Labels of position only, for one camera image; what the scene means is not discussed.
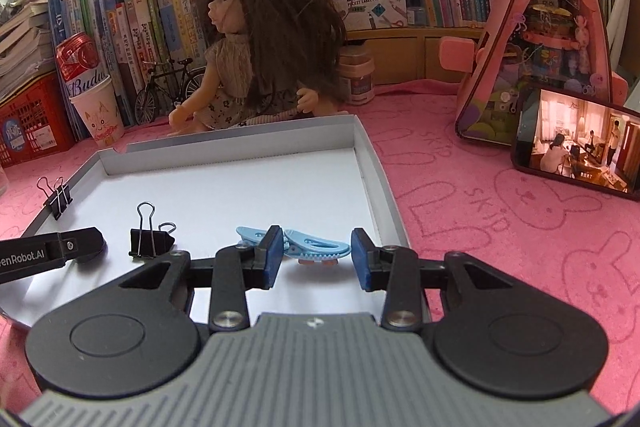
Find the red beer can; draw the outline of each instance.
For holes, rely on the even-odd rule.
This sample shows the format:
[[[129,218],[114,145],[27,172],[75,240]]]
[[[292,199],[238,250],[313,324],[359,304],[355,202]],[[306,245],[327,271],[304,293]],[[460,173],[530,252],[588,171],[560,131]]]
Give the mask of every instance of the red beer can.
[[[95,42],[84,32],[57,45],[56,62],[71,97],[94,87],[104,78]]]

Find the red plastic basket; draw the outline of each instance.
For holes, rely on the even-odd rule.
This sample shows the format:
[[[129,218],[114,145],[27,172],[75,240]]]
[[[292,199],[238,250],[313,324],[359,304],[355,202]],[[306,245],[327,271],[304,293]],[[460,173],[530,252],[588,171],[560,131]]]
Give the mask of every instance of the red plastic basket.
[[[57,73],[49,73],[0,107],[0,166],[68,151],[75,144]]]

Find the white tray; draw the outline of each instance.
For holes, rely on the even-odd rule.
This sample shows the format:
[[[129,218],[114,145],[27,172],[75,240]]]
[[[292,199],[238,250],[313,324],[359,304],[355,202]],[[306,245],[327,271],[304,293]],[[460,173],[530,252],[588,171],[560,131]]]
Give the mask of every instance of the white tray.
[[[52,309],[139,266],[129,256],[137,206],[156,207],[154,227],[172,221],[174,248],[192,259],[234,245],[236,227],[280,225],[348,243],[362,227],[377,245],[408,246],[385,173],[357,117],[272,123],[133,144],[95,153],[68,182],[73,202],[58,221],[43,209],[23,236],[97,227],[100,260],[0,285],[0,314],[30,327]],[[148,208],[142,208],[145,228]],[[271,290],[250,290],[252,321],[262,312],[369,312],[384,293],[360,289],[350,257],[337,266],[284,258]],[[191,318],[207,321],[209,291],[196,291]]]

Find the brown wig hair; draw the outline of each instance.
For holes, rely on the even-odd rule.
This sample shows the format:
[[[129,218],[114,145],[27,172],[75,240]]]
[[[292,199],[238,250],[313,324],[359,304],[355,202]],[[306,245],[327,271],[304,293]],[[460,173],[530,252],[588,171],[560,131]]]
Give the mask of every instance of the brown wig hair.
[[[209,2],[200,0],[200,20],[209,22]],[[337,102],[345,100],[338,81],[340,47],[346,39],[344,23],[332,0],[240,0],[249,35],[254,75],[267,86],[276,79],[295,87],[298,82]],[[214,25],[203,23],[209,44],[224,37]],[[257,77],[247,104],[260,98]]]

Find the model bicycle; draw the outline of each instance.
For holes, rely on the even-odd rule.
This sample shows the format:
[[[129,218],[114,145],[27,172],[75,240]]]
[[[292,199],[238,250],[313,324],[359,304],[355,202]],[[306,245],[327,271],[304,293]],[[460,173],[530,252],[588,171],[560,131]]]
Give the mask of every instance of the model bicycle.
[[[160,100],[158,98],[158,91],[163,92],[166,97],[171,100],[172,105],[177,107],[191,94],[200,87],[202,81],[202,75],[205,68],[194,68],[188,70],[187,66],[193,62],[192,58],[185,58],[184,60],[178,60],[178,65],[181,68],[175,69],[175,60],[167,60],[166,62],[145,62],[145,64],[152,65],[147,70],[151,76],[145,88],[141,90],[137,97],[134,107],[134,116],[138,125],[153,122],[160,113]],[[161,73],[158,72],[158,66],[169,66],[169,68]],[[169,89],[165,89],[158,84],[158,79],[168,76],[174,76],[178,79],[178,92],[176,95],[172,94]]]

